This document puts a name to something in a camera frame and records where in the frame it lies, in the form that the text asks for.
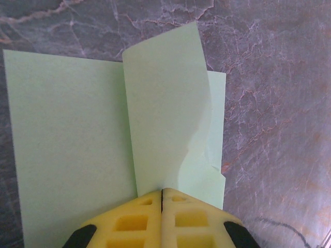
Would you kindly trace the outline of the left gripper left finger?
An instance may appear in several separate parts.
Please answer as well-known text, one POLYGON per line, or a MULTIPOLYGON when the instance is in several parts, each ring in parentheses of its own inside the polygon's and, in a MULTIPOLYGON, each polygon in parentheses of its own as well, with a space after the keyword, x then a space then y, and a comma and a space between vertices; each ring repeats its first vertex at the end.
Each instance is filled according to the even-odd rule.
POLYGON ((63 247, 161 247, 161 200, 154 191, 97 215, 63 247))

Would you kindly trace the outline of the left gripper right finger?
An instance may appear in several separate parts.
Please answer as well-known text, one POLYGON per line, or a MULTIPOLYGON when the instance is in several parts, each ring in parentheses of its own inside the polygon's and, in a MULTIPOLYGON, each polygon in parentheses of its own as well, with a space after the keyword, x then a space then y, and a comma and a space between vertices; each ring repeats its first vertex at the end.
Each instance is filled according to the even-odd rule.
POLYGON ((162 190, 162 247, 259 247, 237 217, 178 190, 162 190))

